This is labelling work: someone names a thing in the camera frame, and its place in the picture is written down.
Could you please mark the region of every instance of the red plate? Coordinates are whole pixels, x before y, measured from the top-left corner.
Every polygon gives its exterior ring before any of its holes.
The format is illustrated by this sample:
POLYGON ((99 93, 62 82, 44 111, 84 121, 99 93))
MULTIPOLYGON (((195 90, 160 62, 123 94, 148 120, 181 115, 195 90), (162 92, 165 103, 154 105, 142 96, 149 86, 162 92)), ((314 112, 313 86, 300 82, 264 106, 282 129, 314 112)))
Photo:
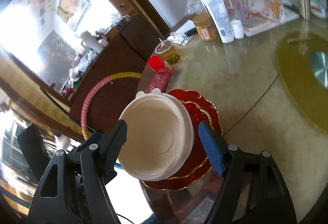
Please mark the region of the red plate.
POLYGON ((222 134, 222 129, 215 105, 200 93, 173 89, 168 94, 179 99, 187 109, 194 127, 194 145, 188 159, 176 174, 162 181, 145 181, 144 183, 153 189, 179 190, 201 178, 211 169, 211 164, 198 136, 200 122, 208 121, 217 134, 222 134))

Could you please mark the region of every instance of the blue gripper pad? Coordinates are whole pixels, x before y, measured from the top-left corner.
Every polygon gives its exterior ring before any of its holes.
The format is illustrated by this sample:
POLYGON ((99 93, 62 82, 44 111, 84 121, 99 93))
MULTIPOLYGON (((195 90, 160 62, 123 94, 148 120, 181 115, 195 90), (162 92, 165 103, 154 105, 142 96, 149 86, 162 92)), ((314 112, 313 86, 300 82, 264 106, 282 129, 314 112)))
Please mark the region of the blue gripper pad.
POLYGON ((219 146, 216 144, 213 138, 213 136, 221 135, 215 134, 213 129, 205 122, 201 122, 199 124, 198 134, 205 149, 206 155, 211 163, 212 169, 217 174, 222 176, 225 172, 225 167, 223 164, 223 155, 219 146))

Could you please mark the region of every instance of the brown jar lid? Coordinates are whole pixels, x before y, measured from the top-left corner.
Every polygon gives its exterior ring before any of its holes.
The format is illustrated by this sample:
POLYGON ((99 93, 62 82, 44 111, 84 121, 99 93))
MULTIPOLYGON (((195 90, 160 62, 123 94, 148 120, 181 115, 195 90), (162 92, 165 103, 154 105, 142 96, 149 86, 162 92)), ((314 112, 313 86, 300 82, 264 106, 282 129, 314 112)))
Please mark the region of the brown jar lid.
POLYGON ((199 26, 199 27, 213 24, 213 19, 208 12, 202 12, 202 13, 196 15, 192 19, 192 21, 194 22, 195 26, 199 26))

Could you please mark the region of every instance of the jar with brown lid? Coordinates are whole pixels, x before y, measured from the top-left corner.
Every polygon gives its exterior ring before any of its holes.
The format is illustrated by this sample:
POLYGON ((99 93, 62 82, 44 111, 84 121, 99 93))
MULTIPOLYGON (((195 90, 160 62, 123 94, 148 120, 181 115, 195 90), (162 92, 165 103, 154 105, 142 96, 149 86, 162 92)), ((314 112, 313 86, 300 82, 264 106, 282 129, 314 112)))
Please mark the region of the jar with brown lid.
POLYGON ((203 40, 211 41, 219 37, 218 30, 208 12, 202 12, 196 15, 192 21, 203 40))

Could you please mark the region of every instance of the pink and yellow hula hoop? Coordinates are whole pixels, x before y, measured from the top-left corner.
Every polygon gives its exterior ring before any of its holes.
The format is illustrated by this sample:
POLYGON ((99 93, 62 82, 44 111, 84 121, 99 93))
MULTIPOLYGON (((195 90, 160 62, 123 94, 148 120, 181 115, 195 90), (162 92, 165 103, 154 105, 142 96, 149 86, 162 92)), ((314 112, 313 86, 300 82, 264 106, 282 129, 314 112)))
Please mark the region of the pink and yellow hula hoop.
POLYGON ((87 97, 84 100, 83 106, 82 106, 82 111, 81 111, 81 126, 82 126, 82 134, 85 140, 89 138, 89 133, 88 133, 88 126, 87 126, 87 112, 89 105, 91 103, 91 100, 93 97, 96 95, 96 93, 106 84, 112 82, 113 80, 116 79, 121 79, 121 78, 141 78, 141 73, 137 72, 120 72, 113 74, 111 76, 108 76, 104 79, 102 79, 99 83, 97 83, 89 92, 87 97))

